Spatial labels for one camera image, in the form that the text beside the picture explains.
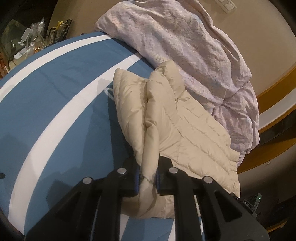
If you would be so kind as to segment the beige quilted down jacket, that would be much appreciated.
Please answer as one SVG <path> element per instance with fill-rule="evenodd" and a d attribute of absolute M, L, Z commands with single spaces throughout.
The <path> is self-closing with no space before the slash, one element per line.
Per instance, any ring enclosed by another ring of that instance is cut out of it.
<path fill-rule="evenodd" d="M 211 176 L 240 195 L 239 153 L 225 128 L 187 92 L 177 65 L 165 61 L 149 78 L 117 69 L 113 95 L 122 133 L 140 166 L 139 193 L 125 198 L 123 213 L 136 218 L 173 218 L 172 196 L 155 185 L 159 156 L 189 176 Z"/>

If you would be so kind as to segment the blue white striped bed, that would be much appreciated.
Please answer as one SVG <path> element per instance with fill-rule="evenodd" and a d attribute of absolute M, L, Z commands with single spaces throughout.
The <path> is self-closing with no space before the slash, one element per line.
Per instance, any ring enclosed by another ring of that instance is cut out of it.
<path fill-rule="evenodd" d="M 106 177 L 134 157 L 118 122 L 117 69 L 148 78 L 135 49 L 96 32 L 34 54 L 1 82 L 1 240 L 29 230 L 85 177 Z M 123 213 L 119 240 L 176 240 L 175 219 Z"/>

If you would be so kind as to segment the cluttered bedside table items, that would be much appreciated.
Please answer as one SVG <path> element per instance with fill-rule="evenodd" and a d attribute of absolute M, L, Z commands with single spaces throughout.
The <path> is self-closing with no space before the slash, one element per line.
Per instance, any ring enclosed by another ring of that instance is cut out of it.
<path fill-rule="evenodd" d="M 15 19 L 1 20 L 1 78 L 35 53 L 66 39 L 72 19 L 59 21 L 55 27 L 45 30 L 45 20 L 26 28 Z"/>

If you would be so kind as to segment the lilac floral duvet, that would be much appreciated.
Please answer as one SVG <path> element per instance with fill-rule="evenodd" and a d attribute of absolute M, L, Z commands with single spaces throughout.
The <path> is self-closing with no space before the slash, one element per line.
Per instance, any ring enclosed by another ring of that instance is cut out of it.
<path fill-rule="evenodd" d="M 239 161 L 259 144 L 251 71 L 198 1 L 121 1 L 95 30 L 130 45 L 153 67 L 173 60 L 189 94 L 229 133 Z"/>

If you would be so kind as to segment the wooden door frame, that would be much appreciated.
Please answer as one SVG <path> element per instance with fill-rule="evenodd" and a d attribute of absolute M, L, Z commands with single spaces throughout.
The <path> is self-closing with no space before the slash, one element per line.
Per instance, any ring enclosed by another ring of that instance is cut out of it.
<path fill-rule="evenodd" d="M 295 66 L 257 100 L 260 144 L 246 155 L 238 173 L 270 163 L 295 145 Z"/>

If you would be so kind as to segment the white wall socket plate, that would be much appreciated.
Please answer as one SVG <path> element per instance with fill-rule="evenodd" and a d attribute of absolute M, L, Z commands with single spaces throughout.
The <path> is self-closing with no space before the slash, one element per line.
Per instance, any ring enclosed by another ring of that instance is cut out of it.
<path fill-rule="evenodd" d="M 232 0 L 215 0 L 218 6 L 226 13 L 232 13 L 236 11 L 237 6 L 233 3 Z"/>

